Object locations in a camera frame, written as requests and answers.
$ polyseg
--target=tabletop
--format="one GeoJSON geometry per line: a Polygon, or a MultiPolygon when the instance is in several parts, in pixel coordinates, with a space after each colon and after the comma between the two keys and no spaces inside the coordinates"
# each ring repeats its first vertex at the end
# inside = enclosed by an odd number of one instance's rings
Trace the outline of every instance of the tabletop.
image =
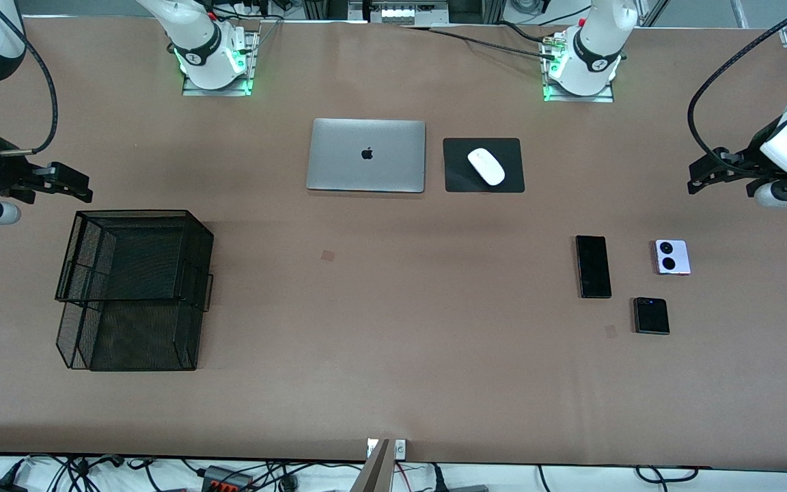
{"type": "MultiPolygon", "coordinates": [[[[787,210],[686,187],[688,100],[755,31],[637,29],[606,104],[543,102],[536,59],[340,23],[279,25],[253,96],[184,97],[153,19],[26,25],[60,108],[34,162],[85,172],[94,202],[42,195],[0,227],[0,450],[359,460],[388,436],[412,461],[787,467],[787,210]],[[314,118],[425,121],[425,192],[309,192],[314,118]],[[525,192],[447,193],[447,137],[519,138],[525,192]],[[63,365],[72,218],[110,208],[215,234],[199,370],[63,365]],[[612,299],[579,298],[577,234],[606,236],[612,299]],[[659,238],[687,241],[693,275],[654,273],[659,238]],[[669,336],[633,333],[637,296],[667,300],[669,336]]],[[[697,123],[740,149],[786,104],[771,38],[697,123]]],[[[30,146],[49,116],[26,59],[0,135],[30,146]]]]}

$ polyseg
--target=black smartphone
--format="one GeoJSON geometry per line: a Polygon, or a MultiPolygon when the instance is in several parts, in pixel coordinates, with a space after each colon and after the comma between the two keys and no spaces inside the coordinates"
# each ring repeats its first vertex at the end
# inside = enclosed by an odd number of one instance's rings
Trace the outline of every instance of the black smartphone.
{"type": "Polygon", "coordinates": [[[664,299],[634,299],[633,320],[637,325],[637,333],[669,334],[669,318],[664,299]]]}
{"type": "Polygon", "coordinates": [[[612,297],[609,281],[609,259],[606,257],[606,238],[603,236],[576,236],[575,250],[579,262],[581,296],[585,299],[612,297]]]}

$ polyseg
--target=silver laptop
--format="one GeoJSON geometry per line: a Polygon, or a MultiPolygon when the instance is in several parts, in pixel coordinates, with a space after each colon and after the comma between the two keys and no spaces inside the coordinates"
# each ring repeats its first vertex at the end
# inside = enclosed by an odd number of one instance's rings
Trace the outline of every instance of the silver laptop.
{"type": "Polygon", "coordinates": [[[305,186],[424,192],[424,141],[424,122],[318,118],[305,186]]]}

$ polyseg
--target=mouse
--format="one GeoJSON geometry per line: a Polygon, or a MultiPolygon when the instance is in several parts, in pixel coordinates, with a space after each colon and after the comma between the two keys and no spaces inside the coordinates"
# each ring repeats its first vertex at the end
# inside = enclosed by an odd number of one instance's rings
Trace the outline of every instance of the mouse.
{"type": "Polygon", "coordinates": [[[503,166],[500,165],[500,162],[497,161],[497,158],[488,152],[488,150],[481,148],[472,150],[467,158],[469,159],[469,164],[472,164],[478,174],[482,177],[482,180],[484,180],[485,183],[490,184],[492,187],[496,187],[498,184],[502,183],[503,179],[506,177],[506,172],[503,171],[503,166]]]}

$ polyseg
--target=black mouse pad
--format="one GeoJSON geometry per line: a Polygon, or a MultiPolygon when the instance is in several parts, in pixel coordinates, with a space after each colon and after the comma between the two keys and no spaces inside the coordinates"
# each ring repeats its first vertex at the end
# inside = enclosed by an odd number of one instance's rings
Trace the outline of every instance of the black mouse pad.
{"type": "Polygon", "coordinates": [[[521,141],[518,138],[445,138],[445,190],[449,192],[524,193],[524,168],[521,165],[521,141]],[[506,177],[492,187],[485,183],[478,171],[469,164],[472,150],[485,149],[491,153],[506,177]]]}

